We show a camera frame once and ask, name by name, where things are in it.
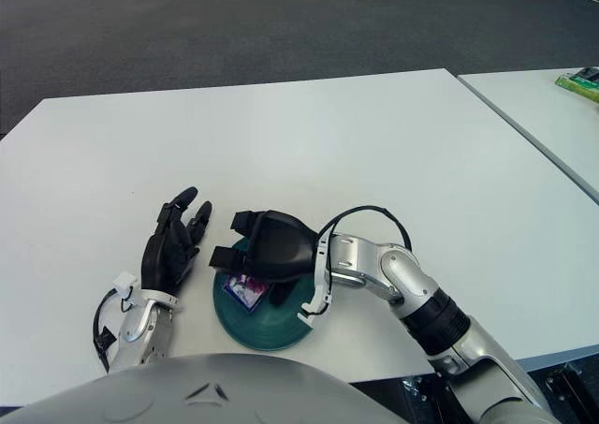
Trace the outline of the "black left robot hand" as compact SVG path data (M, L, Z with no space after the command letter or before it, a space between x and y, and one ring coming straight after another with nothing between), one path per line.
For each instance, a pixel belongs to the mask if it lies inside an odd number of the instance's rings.
M196 187L188 187L162 206L141 260L142 289L180 295L212 214L212 204L205 201L186 224L182 221L197 194Z

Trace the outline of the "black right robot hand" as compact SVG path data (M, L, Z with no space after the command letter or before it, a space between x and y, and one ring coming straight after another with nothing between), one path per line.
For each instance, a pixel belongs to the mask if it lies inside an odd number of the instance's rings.
M272 285L272 305L282 305L300 279L314 275L317 233L300 219L273 210L236 212L230 228L246 239L246 248L217 246L209 265Z

